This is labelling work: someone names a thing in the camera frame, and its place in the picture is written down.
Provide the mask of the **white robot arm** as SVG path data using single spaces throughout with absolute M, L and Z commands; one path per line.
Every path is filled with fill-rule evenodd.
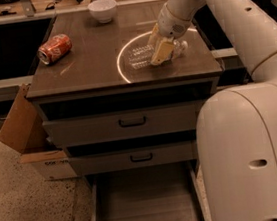
M 277 22 L 251 0 L 168 0 L 152 42 L 181 37 L 208 6 L 251 76 L 199 112 L 196 140 L 211 221 L 277 221 Z

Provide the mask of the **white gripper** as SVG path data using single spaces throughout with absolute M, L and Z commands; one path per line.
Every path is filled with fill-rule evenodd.
M 172 38 L 180 38 L 185 34 L 190 27 L 194 12 L 195 8 L 186 3 L 171 4 L 167 2 L 164 4 L 147 44 L 155 45 L 159 37 L 158 31 L 161 36 L 166 38 L 159 39 L 156 42 L 150 60 L 151 65 L 158 66 L 169 58 L 175 47 Z

